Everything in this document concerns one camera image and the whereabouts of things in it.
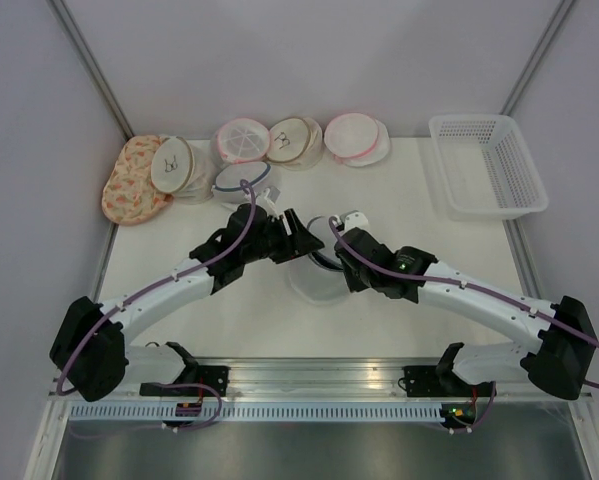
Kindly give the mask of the blue-trim mesh laundry bag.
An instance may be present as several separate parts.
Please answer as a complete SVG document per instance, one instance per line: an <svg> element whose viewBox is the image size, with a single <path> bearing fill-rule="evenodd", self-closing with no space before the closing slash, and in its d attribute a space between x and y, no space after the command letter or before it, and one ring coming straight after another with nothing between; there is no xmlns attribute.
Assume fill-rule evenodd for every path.
<svg viewBox="0 0 599 480"><path fill-rule="evenodd" d="M287 279L293 290L313 305L331 305L349 295L343 267L335 255L336 239L325 216L308 222L309 232L322 241L324 247L290 262Z"/></svg>

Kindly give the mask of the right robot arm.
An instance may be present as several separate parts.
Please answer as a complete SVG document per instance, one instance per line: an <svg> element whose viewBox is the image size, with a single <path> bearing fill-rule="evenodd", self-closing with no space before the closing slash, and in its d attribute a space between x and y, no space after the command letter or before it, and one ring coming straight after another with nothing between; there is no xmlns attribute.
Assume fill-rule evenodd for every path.
<svg viewBox="0 0 599 480"><path fill-rule="evenodd" d="M333 233L350 291L371 289L389 299L441 308L506 337L492 345L450 344L433 368L442 392L459 396L493 382L528 380L553 397L579 397L598 347L581 301L514 296L415 247L391 251L359 227L339 226Z"/></svg>

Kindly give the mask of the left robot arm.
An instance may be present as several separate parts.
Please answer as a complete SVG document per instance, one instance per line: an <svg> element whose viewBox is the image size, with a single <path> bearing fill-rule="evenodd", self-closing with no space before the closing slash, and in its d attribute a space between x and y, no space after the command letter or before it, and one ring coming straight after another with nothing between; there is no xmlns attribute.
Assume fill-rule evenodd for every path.
<svg viewBox="0 0 599 480"><path fill-rule="evenodd" d="M260 206L240 205L225 227L162 279L103 303L86 296L73 301L49 351L60 371L57 382L69 382L88 402L125 385L137 386L143 396L193 394L204 378L191 353L173 341L145 347L133 340L171 313L238 280L250 263L269 259L283 264L323 246L291 209L274 216Z"/></svg>

